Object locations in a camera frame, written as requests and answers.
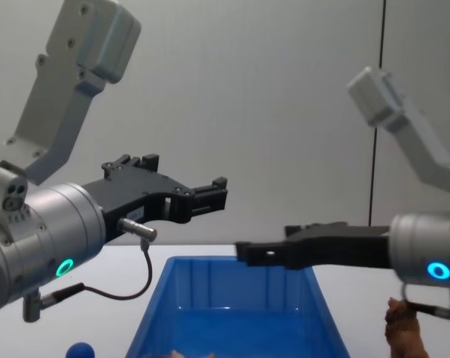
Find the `gray wall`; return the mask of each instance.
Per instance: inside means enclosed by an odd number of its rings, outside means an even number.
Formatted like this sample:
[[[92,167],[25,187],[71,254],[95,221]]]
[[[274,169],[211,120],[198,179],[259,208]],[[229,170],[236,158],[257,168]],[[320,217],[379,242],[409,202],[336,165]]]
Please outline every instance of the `gray wall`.
[[[95,180],[123,153],[156,152],[159,170],[190,186],[227,176],[226,211],[153,223],[162,244],[367,223],[373,133],[346,83],[378,63],[381,0],[123,3],[143,24],[130,66],[94,100],[70,162],[47,184]],[[0,142],[18,121],[60,4],[0,1]]]

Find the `glowing blue ring light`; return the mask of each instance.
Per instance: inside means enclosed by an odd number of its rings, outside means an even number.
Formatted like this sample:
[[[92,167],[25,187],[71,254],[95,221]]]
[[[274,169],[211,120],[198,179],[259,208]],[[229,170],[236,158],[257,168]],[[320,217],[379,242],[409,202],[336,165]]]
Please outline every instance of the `glowing blue ring light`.
[[[427,272],[438,280],[448,280],[450,278],[450,268],[443,263],[429,263]]]
[[[56,276],[61,277],[64,274],[67,274],[69,271],[71,271],[74,265],[75,262],[73,260],[71,259],[64,260],[61,263],[60,267],[58,267],[58,270],[56,270]]]

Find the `blue container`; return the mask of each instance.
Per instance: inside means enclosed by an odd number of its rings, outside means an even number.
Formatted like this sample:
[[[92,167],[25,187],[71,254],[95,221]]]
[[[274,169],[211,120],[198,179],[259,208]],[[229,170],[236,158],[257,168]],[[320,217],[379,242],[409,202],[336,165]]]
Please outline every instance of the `blue container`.
[[[312,269],[172,257],[127,358],[349,358]]]

